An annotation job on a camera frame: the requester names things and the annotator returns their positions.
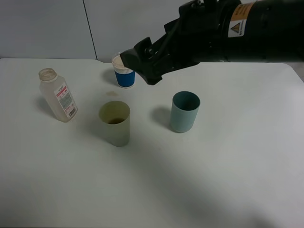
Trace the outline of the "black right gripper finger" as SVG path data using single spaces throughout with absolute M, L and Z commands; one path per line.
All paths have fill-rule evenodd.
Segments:
M 162 76 L 152 68 L 147 58 L 141 56 L 135 48 L 128 49 L 120 54 L 123 65 L 135 71 L 148 85 L 156 85 Z
M 146 37 L 134 46 L 138 57 L 151 57 L 154 54 L 150 37 Z

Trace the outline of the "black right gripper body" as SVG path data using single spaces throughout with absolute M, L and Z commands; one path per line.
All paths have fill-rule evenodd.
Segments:
M 226 60 L 224 50 L 235 1 L 193 0 L 179 7 L 179 18 L 165 24 L 165 35 L 152 44 L 152 73 Z

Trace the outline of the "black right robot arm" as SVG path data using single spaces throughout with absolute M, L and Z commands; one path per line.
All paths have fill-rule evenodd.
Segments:
M 145 38 L 120 54 L 125 67 L 155 85 L 166 73 L 201 62 L 301 62 L 301 0 L 193 0 L 179 7 L 156 42 Z

